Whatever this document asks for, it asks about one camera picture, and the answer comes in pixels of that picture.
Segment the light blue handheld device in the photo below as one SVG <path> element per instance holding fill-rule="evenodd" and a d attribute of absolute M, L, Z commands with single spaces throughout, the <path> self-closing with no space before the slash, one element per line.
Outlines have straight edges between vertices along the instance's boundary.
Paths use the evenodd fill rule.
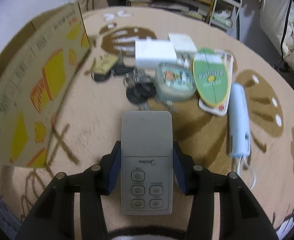
<path fill-rule="evenodd" d="M 229 101 L 230 156 L 233 158 L 250 155 L 250 123 L 248 106 L 243 86 L 232 83 Z"/>

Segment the grey Midea remote control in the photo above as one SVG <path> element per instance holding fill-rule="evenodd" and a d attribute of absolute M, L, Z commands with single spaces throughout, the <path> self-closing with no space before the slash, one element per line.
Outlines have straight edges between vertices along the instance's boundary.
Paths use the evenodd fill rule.
<path fill-rule="evenodd" d="M 172 213 L 173 138 L 168 111 L 123 114 L 120 175 L 123 214 Z"/>

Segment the cardboard box with yellow print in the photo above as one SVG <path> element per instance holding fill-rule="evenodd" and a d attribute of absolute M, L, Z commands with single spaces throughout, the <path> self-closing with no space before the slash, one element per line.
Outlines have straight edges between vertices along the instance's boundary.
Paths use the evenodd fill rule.
<path fill-rule="evenodd" d="M 0 54 L 0 164 L 43 167 L 68 86 L 90 49 L 78 2 L 27 22 Z"/>

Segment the beige NFC smart card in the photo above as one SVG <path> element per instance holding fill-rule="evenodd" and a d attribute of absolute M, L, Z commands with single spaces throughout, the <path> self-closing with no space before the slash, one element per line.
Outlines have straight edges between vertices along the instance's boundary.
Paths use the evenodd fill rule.
<path fill-rule="evenodd" d="M 104 55 L 93 67 L 94 74 L 106 75 L 118 62 L 119 57 L 111 54 Z"/>

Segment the beige butterfly pattern rug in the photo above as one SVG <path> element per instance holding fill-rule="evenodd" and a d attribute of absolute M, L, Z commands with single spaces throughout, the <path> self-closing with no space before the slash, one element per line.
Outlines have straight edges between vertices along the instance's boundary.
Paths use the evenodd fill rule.
<path fill-rule="evenodd" d="M 286 239 L 294 90 L 207 24 L 147 8 L 28 22 L 0 53 L 11 239 Z"/>

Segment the green oval card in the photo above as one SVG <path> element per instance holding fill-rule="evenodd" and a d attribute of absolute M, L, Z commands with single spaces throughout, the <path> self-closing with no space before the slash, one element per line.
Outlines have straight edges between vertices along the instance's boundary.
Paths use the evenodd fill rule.
<path fill-rule="evenodd" d="M 193 76 L 200 98 L 210 108 L 220 106 L 227 98 L 230 78 L 222 58 L 203 47 L 193 60 Z"/>

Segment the round tin with picture lid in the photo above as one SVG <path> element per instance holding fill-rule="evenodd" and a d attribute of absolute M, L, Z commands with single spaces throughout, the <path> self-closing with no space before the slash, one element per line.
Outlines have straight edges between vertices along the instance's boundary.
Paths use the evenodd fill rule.
<path fill-rule="evenodd" d="M 160 64 L 155 72 L 156 93 L 163 101 L 186 101 L 196 92 L 190 69 L 172 63 Z"/>

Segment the black key bunch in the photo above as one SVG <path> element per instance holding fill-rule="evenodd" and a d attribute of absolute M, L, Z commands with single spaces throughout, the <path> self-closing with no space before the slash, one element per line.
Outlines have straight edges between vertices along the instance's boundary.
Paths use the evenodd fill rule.
<path fill-rule="evenodd" d="M 90 70 L 91 78 L 96 83 L 102 83 L 111 76 L 123 76 L 123 83 L 126 87 L 126 98 L 134 105 L 146 104 L 149 98 L 156 96 L 154 79 L 146 75 L 145 71 L 136 67 L 127 67 L 124 64 L 116 64 L 106 74 L 95 73 Z"/>

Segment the white small box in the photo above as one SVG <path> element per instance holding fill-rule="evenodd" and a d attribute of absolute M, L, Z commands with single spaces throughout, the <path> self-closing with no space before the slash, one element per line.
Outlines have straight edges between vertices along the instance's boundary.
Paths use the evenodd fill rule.
<path fill-rule="evenodd" d="M 176 53 L 196 54 L 197 48 L 191 37 L 187 34 L 168 33 L 169 41 L 174 46 Z"/>

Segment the white power adapter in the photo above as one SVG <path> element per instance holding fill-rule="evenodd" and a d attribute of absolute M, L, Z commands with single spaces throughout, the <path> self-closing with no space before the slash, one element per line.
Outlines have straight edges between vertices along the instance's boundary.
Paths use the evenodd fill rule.
<path fill-rule="evenodd" d="M 157 68 L 161 63 L 176 64 L 174 46 L 166 40 L 136 40 L 135 67 L 137 69 Z"/>

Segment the white metal cart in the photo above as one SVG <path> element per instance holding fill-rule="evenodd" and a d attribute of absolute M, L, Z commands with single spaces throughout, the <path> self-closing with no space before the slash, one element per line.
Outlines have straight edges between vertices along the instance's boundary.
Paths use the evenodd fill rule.
<path fill-rule="evenodd" d="M 214 0 L 209 25 L 225 32 L 233 29 L 234 21 L 239 15 L 243 0 Z"/>

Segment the white folded mattress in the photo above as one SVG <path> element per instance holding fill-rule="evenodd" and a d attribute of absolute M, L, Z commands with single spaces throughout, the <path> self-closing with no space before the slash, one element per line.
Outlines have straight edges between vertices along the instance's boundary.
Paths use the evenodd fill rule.
<path fill-rule="evenodd" d="M 294 0 L 262 0 L 259 23 L 294 71 Z"/>

